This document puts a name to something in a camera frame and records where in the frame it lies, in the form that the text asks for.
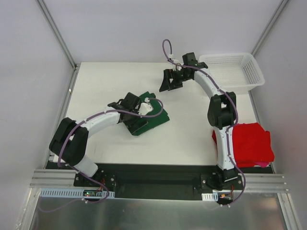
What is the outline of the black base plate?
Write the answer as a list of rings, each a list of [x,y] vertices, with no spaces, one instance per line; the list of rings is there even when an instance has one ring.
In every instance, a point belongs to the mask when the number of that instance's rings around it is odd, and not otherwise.
[[[98,172],[90,181],[76,174],[76,187],[98,187],[104,184],[116,198],[201,200],[201,195],[218,192],[241,192],[243,179],[223,182],[217,166],[150,165],[100,163]]]

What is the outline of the white plastic basket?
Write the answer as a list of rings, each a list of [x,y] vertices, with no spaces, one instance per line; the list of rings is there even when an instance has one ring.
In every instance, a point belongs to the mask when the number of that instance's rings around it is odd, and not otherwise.
[[[207,64],[216,83],[229,92],[245,94],[265,83],[258,63],[250,53],[201,55],[199,61]]]

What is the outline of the red folded t shirt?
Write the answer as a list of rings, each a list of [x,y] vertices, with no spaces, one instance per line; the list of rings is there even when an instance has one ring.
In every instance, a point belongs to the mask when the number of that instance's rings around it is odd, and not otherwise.
[[[264,130],[259,123],[238,124],[229,129],[213,128],[212,138],[218,149],[217,165],[221,170],[253,167],[255,162],[273,162],[274,153],[271,148],[270,132]]]

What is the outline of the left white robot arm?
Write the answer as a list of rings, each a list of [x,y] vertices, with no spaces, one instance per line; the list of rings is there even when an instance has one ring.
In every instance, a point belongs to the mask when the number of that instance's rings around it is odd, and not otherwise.
[[[90,186],[97,186],[101,183],[102,175],[98,172],[98,166],[85,154],[88,138],[109,126],[140,118],[152,111],[149,99],[142,102],[140,97],[129,92],[124,99],[109,103],[102,112],[90,119],[62,119],[49,150],[59,160],[85,174],[84,179]]]

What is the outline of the aluminium frame rail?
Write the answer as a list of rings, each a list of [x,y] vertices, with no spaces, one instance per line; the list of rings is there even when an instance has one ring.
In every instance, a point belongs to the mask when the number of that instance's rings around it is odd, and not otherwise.
[[[196,189],[210,190],[209,179],[199,172],[116,172],[105,173],[102,181],[111,190],[124,185],[191,185]],[[31,188],[98,188],[99,185],[78,175],[73,170],[35,170]],[[282,174],[246,173],[222,186],[229,190],[255,193],[289,193],[290,188]]]

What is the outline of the pink folded t shirt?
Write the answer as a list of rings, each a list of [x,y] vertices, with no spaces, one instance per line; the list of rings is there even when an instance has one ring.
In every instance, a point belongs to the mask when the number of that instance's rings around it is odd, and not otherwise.
[[[265,167],[268,167],[268,166],[270,165],[269,162],[262,162],[262,161],[260,161],[260,162],[255,162],[255,164],[256,164],[257,166],[260,166],[261,168],[265,168]]]

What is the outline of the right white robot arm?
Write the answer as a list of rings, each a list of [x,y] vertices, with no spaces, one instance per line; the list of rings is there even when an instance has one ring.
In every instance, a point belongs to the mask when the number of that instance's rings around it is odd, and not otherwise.
[[[160,92],[181,88],[183,82],[194,80],[210,98],[207,118],[214,129],[218,148],[218,175],[215,182],[219,188],[227,189],[237,178],[232,141],[233,127],[238,122],[236,94],[218,86],[208,66],[198,62],[194,53],[183,55],[183,64],[176,62],[172,54],[165,54],[165,57],[173,67],[164,70]]]

